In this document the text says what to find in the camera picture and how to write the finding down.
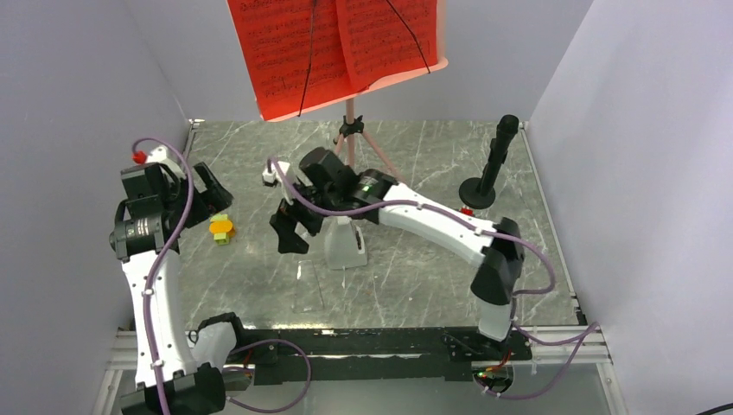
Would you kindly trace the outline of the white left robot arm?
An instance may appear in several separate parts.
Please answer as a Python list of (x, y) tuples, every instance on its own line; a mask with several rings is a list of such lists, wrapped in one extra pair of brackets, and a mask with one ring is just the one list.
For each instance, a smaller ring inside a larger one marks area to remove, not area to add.
[(187, 205), (191, 209), (184, 226), (190, 228), (233, 201), (204, 162), (195, 164), (194, 172), (205, 185), (202, 192), (165, 163), (140, 164), (120, 173), (126, 197), (118, 204), (109, 242), (131, 292), (137, 329), (135, 389), (119, 399), (124, 414), (222, 411), (223, 361), (241, 361), (249, 348), (247, 337), (219, 318), (205, 329), (203, 345), (188, 345), (175, 227)]

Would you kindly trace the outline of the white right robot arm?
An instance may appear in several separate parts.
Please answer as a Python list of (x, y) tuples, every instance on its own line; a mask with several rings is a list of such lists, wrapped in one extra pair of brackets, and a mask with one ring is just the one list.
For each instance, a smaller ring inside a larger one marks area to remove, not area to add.
[(266, 161), (264, 185), (281, 185), (283, 198), (270, 218), (281, 254), (306, 254), (309, 243), (296, 229), (316, 236), (324, 218), (348, 217), (395, 227), (435, 243), (477, 271), (470, 285), (479, 304), (477, 347), (489, 359), (511, 345), (512, 293), (525, 259), (518, 225), (498, 223), (445, 207), (378, 169), (360, 173), (332, 150), (317, 147), (296, 167), (275, 158)]

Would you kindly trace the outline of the clear plastic metronome cover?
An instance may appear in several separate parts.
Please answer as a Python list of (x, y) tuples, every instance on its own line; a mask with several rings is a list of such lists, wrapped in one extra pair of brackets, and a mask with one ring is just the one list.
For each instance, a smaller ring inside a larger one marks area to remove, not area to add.
[(296, 268), (293, 312), (304, 314), (321, 311), (323, 308), (324, 302), (316, 266), (311, 260), (301, 260)]

